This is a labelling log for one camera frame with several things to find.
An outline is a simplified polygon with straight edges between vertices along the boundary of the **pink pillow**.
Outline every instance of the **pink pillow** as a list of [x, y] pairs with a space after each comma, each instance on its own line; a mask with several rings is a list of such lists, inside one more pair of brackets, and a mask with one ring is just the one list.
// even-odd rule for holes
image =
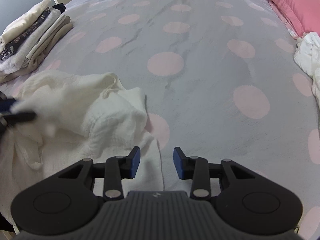
[[297, 34], [317, 32], [320, 35], [320, 0], [272, 0], [292, 23]]

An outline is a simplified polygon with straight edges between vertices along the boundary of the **bed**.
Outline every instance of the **bed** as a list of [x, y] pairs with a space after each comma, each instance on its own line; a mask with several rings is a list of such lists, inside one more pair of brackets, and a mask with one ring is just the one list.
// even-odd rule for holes
[[[318, 108], [293, 61], [296, 41], [268, 0], [73, 0], [66, 8], [74, 28], [37, 71], [113, 72], [127, 89], [142, 88], [164, 190], [190, 189], [175, 171], [176, 146], [211, 163], [230, 158], [293, 191], [304, 206], [300, 234], [320, 235]], [[29, 76], [0, 90], [14, 96]]]

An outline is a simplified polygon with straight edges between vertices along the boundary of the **bed sheet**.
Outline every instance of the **bed sheet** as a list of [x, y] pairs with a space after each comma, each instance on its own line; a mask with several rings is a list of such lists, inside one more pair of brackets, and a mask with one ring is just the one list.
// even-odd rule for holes
[[[147, 95], [165, 190], [190, 190], [173, 148], [209, 162], [230, 158], [303, 202], [301, 235], [320, 221], [320, 142], [311, 80], [267, 0], [73, 0], [71, 30], [37, 71], [114, 72]], [[0, 89], [15, 95], [29, 76]], [[213, 194], [219, 193], [212, 180]]]

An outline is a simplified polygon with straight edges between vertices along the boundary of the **white garment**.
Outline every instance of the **white garment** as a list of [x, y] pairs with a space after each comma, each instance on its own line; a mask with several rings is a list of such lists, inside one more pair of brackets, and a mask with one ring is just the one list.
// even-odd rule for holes
[[[123, 180], [129, 190], [163, 190], [156, 139], [144, 127], [147, 113], [140, 88], [125, 90], [112, 73], [88, 76], [57, 70], [30, 77], [20, 89], [12, 112], [34, 110], [38, 118], [10, 128], [0, 145], [2, 215], [14, 223], [10, 204], [26, 187], [81, 160], [105, 162], [141, 148], [136, 178]], [[102, 182], [94, 192], [102, 195]]]
[[297, 40], [294, 61], [313, 79], [312, 93], [320, 107], [320, 38], [316, 32], [304, 33]]
[[18, 19], [10, 23], [0, 36], [0, 52], [3, 51], [6, 44], [18, 37], [20, 34], [24, 33], [26, 29], [33, 25], [33, 23], [44, 12], [50, 3], [51, 0], [43, 0], [42, 2], [33, 6], [28, 12], [20, 16]]
[[50, 26], [50, 28], [47, 29], [47, 31], [41, 36], [41, 38], [38, 41], [38, 43], [33, 46], [31, 51], [26, 56], [28, 61], [30, 61], [32, 55], [36, 52], [36, 50], [42, 45], [42, 43], [44, 43], [44, 41], [51, 35], [51, 33], [53, 33], [53, 31], [60, 25], [60, 23], [62, 23], [64, 21], [65, 18], [66, 18], [66, 15], [65, 14], [61, 14], [59, 16], [59, 18]]
[[27, 54], [61, 15], [58, 9], [50, 8], [50, 11], [50, 14], [44, 22], [21, 44], [16, 54], [5, 60], [0, 60], [0, 71], [3, 71], [2, 73], [10, 74], [18, 71], [22, 67], [28, 66], [29, 60], [26, 58]]

